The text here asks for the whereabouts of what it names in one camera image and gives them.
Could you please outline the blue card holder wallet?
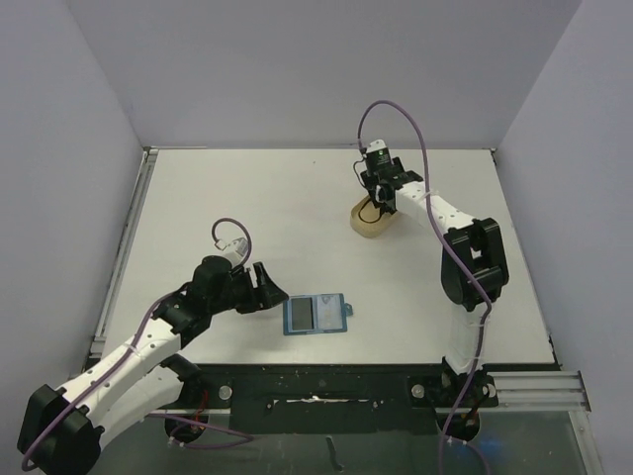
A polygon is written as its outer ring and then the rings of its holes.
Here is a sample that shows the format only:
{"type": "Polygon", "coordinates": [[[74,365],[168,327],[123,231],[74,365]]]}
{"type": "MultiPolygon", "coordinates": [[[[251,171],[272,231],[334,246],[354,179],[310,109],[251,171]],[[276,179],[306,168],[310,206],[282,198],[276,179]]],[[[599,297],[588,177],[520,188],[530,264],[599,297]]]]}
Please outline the blue card holder wallet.
{"type": "Polygon", "coordinates": [[[347,319],[353,315],[342,293],[292,296],[283,305],[283,333],[345,333],[347,319]]]}

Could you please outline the white credit card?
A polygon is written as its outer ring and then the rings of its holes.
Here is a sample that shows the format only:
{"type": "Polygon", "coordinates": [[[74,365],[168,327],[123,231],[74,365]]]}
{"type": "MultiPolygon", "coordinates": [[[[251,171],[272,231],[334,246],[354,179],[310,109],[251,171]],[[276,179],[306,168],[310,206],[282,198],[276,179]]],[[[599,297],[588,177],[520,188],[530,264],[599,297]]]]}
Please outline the white credit card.
{"type": "Polygon", "coordinates": [[[316,320],[323,331],[338,331],[343,327],[343,312],[339,294],[320,295],[316,298],[316,320]]]}

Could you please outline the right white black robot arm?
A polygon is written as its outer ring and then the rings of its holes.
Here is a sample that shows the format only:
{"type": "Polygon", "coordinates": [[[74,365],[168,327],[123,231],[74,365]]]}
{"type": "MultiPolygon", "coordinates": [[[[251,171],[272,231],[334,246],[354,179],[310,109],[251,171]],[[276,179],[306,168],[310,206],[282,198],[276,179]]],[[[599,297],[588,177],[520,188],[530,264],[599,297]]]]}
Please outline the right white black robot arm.
{"type": "Polygon", "coordinates": [[[429,225],[442,246],[440,283],[447,298],[461,309],[454,313],[444,359],[453,372],[440,380],[443,398],[464,404],[476,392],[468,372],[482,365],[485,326],[492,304],[508,283],[503,241],[497,221],[479,220],[432,191],[423,177],[406,170],[382,140],[360,149],[365,170],[357,178],[367,198],[352,213],[376,234],[396,214],[429,225]]]}

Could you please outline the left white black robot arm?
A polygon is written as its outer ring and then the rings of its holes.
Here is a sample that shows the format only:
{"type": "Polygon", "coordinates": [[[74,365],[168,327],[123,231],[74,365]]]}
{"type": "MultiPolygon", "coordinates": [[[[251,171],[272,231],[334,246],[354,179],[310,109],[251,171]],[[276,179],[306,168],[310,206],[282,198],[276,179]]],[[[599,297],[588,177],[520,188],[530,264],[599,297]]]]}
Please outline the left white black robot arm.
{"type": "Polygon", "coordinates": [[[60,387],[32,394],[17,443],[23,470],[86,474],[114,438],[153,411],[193,405],[203,378],[180,350],[217,314],[268,310],[288,298],[260,262],[245,268],[205,257],[191,281],[150,307],[126,342],[60,387]]]}

